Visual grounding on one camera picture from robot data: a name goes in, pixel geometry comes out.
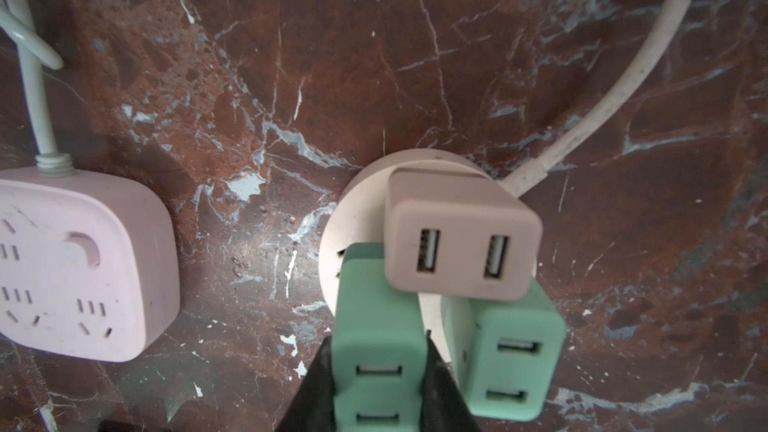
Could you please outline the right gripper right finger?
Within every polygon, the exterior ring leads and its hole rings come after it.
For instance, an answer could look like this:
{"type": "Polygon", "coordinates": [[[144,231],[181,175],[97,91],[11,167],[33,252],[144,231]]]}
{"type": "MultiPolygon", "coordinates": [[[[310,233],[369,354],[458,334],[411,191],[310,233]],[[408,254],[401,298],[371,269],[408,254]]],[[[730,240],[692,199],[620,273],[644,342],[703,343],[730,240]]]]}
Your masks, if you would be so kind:
{"type": "Polygon", "coordinates": [[[442,360],[437,347],[427,336],[426,369],[422,381],[422,432],[479,432],[480,427],[470,413],[448,365],[442,360]]]}

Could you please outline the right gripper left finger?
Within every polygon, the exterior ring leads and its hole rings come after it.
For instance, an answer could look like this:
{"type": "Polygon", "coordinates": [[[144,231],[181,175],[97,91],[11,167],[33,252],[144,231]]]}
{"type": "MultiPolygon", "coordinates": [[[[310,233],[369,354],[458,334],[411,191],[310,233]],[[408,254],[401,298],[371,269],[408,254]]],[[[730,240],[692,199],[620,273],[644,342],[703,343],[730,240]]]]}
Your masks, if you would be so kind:
{"type": "Polygon", "coordinates": [[[336,430],[331,343],[331,336],[322,341],[277,432],[336,430]]]}

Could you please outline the green plug adapter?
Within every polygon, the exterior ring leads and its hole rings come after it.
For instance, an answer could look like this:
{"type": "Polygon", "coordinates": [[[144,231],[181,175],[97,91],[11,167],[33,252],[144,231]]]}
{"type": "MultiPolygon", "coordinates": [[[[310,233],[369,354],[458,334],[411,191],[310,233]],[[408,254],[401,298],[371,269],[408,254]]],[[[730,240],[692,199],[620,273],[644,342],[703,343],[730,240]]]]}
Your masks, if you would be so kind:
{"type": "Polygon", "coordinates": [[[428,343],[416,294],[392,287],[384,246],[344,252],[332,329],[339,431],[417,431],[428,343]]]}
{"type": "Polygon", "coordinates": [[[566,323],[541,285],[513,302],[444,296],[443,331],[469,411],[517,422],[539,416],[566,337],[566,323]]]}

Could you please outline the pink plug adapter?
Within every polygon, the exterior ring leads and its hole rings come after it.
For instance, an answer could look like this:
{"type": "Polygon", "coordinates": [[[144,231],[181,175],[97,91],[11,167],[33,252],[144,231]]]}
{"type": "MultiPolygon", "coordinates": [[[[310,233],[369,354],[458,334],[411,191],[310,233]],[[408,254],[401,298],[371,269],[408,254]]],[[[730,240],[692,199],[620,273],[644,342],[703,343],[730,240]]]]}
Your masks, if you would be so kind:
{"type": "Polygon", "coordinates": [[[542,235],[539,216],[482,175],[399,169],[389,177],[385,270],[398,290],[518,300],[542,235]]]}

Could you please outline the beige round power strip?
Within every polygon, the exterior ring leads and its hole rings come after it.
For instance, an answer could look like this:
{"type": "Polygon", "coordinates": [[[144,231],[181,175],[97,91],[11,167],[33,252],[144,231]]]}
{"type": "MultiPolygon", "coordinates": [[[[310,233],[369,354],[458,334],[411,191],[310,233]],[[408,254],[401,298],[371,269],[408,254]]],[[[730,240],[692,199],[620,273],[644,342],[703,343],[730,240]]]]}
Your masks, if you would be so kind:
{"type": "MultiPolygon", "coordinates": [[[[345,250],[354,243],[384,244],[388,180],[390,175],[399,169],[476,174],[493,180],[469,160],[436,149],[404,150],[386,155],[366,166],[344,189],[322,234],[318,277],[324,300],[330,309],[336,307],[339,273],[345,250]]],[[[505,185],[495,182],[512,197],[518,199],[507,190],[505,185]]],[[[448,358],[450,355],[441,313],[441,299],[448,295],[434,293],[418,293],[418,295],[424,327],[430,332],[442,357],[448,358]]]]}

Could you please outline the pink square power strip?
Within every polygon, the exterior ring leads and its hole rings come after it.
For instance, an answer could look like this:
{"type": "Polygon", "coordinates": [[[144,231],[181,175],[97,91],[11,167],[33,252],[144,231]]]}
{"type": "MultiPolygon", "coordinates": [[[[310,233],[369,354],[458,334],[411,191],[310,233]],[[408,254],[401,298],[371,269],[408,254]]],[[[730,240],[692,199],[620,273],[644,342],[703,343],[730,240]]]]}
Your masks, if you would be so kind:
{"type": "Polygon", "coordinates": [[[1,173],[1,333],[107,362],[139,356],[180,312],[172,220],[145,185],[78,170],[1,173]]]}

